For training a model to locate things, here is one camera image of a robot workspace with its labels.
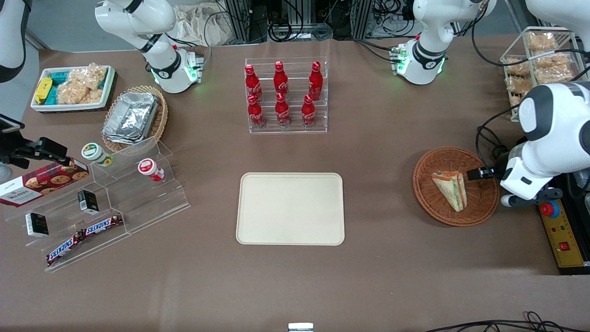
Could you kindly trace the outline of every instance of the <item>red emergency stop button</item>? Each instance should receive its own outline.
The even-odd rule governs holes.
[[[547,201],[545,203],[541,203],[539,205],[539,210],[544,216],[548,216],[550,218],[556,218],[559,215],[559,205],[554,201]]]
[[[569,244],[567,242],[559,242],[559,250],[561,250],[561,251],[569,250]]]

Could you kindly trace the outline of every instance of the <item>gray floor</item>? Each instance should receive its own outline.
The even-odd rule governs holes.
[[[191,4],[196,0],[169,0],[172,5]],[[96,23],[97,0],[36,0],[33,3],[28,29],[53,50],[109,51],[131,50],[121,38],[104,32]],[[516,33],[504,0],[497,0],[494,11],[477,24],[478,35]],[[18,77],[0,84],[0,111],[17,120],[22,119],[31,91],[37,82],[39,61],[37,51],[27,46],[27,63]]]

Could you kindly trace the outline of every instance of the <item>table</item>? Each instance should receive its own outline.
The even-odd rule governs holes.
[[[478,44],[498,58],[513,39]],[[314,54],[329,56],[328,133],[250,135],[244,58]],[[456,38],[448,55],[435,82],[413,86],[353,42],[215,48],[202,84],[165,95],[162,141],[192,207],[54,274],[14,235],[20,227],[0,223],[2,330],[284,331],[311,321],[317,331],[423,331],[522,319],[524,310],[590,328],[590,279],[556,275],[535,208],[500,206],[489,221],[463,229],[418,205],[411,174],[420,156],[443,145],[473,150],[476,126],[508,107],[502,70],[480,60],[468,38]],[[40,57],[41,68],[113,66],[115,95],[154,84],[137,51]],[[24,135],[50,137],[79,157],[85,143],[101,141],[103,120],[104,112],[27,109]],[[522,134],[507,118],[491,127],[508,144]],[[239,244],[238,189],[252,171],[339,173],[344,243]]]

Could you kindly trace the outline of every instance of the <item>round wicker basket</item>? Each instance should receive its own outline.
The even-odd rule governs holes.
[[[168,106],[166,104],[166,100],[164,99],[164,96],[162,96],[162,93],[154,87],[143,86],[143,85],[132,87],[131,89],[129,89],[125,92],[139,92],[139,93],[149,92],[155,96],[158,96],[158,99],[160,99],[160,103],[158,104],[158,108],[156,110],[157,114],[153,119],[152,127],[150,128],[150,131],[149,131],[149,134],[147,135],[147,137],[155,136],[157,139],[160,139],[162,137],[162,134],[164,133],[164,127],[166,126],[166,121],[168,120]],[[111,104],[111,107],[109,108],[109,111],[107,112],[107,116],[104,119],[105,123],[109,120],[110,115],[113,113],[113,108],[114,108],[115,104],[119,101],[119,98],[121,98],[122,95],[123,94],[120,94],[119,97],[117,97],[117,99],[115,99],[115,101]],[[104,137],[104,136],[103,136],[103,141],[104,141],[104,145],[107,148],[109,148],[109,150],[111,150],[113,152],[121,151],[122,149],[125,149],[126,147],[129,146],[129,144],[111,142],[108,139],[106,139],[106,137]]]
[[[485,222],[498,207],[499,186],[494,180],[468,181],[466,172],[483,164],[467,150],[442,147],[428,151],[414,168],[412,184],[420,205],[435,219],[452,226],[474,226]],[[467,206],[456,212],[432,181],[432,173],[460,171],[465,179]]]

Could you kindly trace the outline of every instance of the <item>clear acrylic display stand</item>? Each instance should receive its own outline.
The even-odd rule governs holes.
[[[289,114],[291,125],[281,128],[277,122],[274,106],[277,103],[277,93],[274,90],[273,76],[274,63],[282,61],[285,74],[289,78]],[[323,76],[322,95],[320,100],[314,101],[316,107],[316,125],[312,128],[304,128],[301,121],[301,107],[303,98],[309,93],[309,75],[312,72],[312,63],[319,61],[322,64],[320,72]],[[246,64],[254,66],[254,72],[260,79],[263,97],[260,102],[262,113],[266,120],[263,129],[252,127],[248,117],[248,127],[251,134],[305,134],[328,131],[328,62],[327,57],[293,57],[293,58],[246,58]],[[246,106],[245,114],[248,116],[248,90],[245,88]]]
[[[527,27],[512,42],[512,44],[510,45],[510,47],[508,47],[506,52],[504,52],[504,54],[502,54],[502,56],[500,57],[500,61],[502,63],[507,63],[507,60],[506,60],[507,58],[515,58],[517,60],[524,60],[526,58],[530,58],[531,56],[533,56],[534,54],[532,53],[532,51],[530,49],[530,45],[527,42],[527,38],[526,38],[528,33],[531,33],[531,32],[535,33],[535,34],[551,33],[553,35],[553,38],[555,39],[555,43],[557,46],[556,49],[560,49],[560,48],[573,48],[576,50],[580,49],[580,45],[576,41],[575,35],[573,34],[572,31],[569,31],[566,28],[561,28],[561,27]],[[584,61],[582,59],[582,56],[579,53],[575,53],[575,54],[560,53],[560,54],[564,55],[564,56],[568,56],[570,58],[571,62],[568,64],[568,69],[571,71],[573,76],[576,76],[577,74],[582,72],[582,70],[584,70],[584,68],[585,68]],[[534,61],[529,61],[527,64],[529,66],[530,79],[532,81],[532,86],[535,87],[535,86],[539,85],[540,83],[538,83],[535,78]],[[508,76],[509,76],[508,67],[504,67],[505,81],[508,81]],[[589,74],[585,74],[584,76],[582,76],[583,80],[587,80],[588,77],[589,77]],[[507,90],[507,92],[508,92],[509,99],[512,97],[515,97],[515,96],[517,96],[519,98],[524,98],[524,95],[515,95],[510,90]],[[519,121],[518,109],[512,110],[512,115],[510,117],[510,120],[513,122]]]
[[[90,164],[91,177],[18,208],[3,206],[4,216],[7,222],[23,225],[26,246],[40,249],[45,258],[79,230],[122,214],[123,224],[84,239],[45,269],[57,271],[191,206],[181,184],[174,179],[168,161],[171,155],[170,150],[157,139],[146,139],[115,152],[109,167]],[[162,181],[154,182],[137,171],[137,164],[144,158],[153,159],[164,170]],[[91,216],[80,211],[77,196],[80,190],[96,195],[100,213]],[[25,215],[30,212],[45,216],[48,236],[36,238],[27,235]]]

